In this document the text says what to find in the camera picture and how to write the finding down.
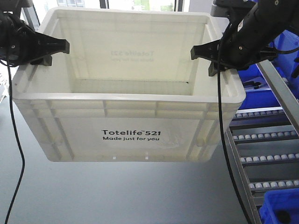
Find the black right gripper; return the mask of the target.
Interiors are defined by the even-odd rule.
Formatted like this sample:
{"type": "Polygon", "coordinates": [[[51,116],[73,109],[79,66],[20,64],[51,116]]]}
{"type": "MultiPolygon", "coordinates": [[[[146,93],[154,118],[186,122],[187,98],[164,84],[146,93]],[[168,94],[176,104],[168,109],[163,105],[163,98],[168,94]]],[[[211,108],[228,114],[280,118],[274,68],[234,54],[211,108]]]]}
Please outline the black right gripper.
{"type": "Polygon", "coordinates": [[[218,60],[220,65],[211,62],[208,67],[208,76],[213,77],[218,71],[228,68],[244,69],[250,65],[277,56],[268,44],[278,36],[276,25],[257,21],[241,21],[237,30],[223,44],[220,53],[221,40],[194,45],[191,50],[191,59],[203,58],[218,60]]]}

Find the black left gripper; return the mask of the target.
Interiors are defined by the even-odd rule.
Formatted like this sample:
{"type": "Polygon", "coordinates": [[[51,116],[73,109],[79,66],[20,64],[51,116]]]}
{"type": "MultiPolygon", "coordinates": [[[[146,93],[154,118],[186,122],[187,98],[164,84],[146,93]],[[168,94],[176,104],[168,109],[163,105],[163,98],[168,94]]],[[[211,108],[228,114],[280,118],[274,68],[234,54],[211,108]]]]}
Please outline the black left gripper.
{"type": "Polygon", "coordinates": [[[51,55],[59,52],[70,53],[66,39],[38,33],[11,13],[0,14],[0,59],[8,65],[52,66],[51,55]]]}

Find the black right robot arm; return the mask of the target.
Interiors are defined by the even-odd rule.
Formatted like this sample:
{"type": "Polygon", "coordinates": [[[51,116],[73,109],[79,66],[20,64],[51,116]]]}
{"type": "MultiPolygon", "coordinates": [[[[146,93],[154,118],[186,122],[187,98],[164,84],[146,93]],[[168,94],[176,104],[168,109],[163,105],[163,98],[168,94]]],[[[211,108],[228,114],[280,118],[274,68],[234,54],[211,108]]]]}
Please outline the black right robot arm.
{"type": "Polygon", "coordinates": [[[227,17],[229,26],[221,39],[191,48],[191,59],[211,61],[209,75],[216,69],[246,70],[279,51],[269,44],[285,30],[299,33],[297,0],[215,0],[211,16],[227,17]]]}

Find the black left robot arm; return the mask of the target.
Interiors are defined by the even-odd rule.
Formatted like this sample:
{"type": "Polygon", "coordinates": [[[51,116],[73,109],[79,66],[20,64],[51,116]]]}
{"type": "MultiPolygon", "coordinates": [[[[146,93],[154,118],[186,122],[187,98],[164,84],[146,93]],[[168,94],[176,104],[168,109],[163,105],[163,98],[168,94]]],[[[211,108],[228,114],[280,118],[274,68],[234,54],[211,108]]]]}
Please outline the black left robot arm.
{"type": "Polygon", "coordinates": [[[66,39],[36,32],[20,19],[21,9],[33,6],[31,0],[0,2],[0,60],[11,67],[20,65],[52,65],[52,55],[70,53],[66,39]]]}

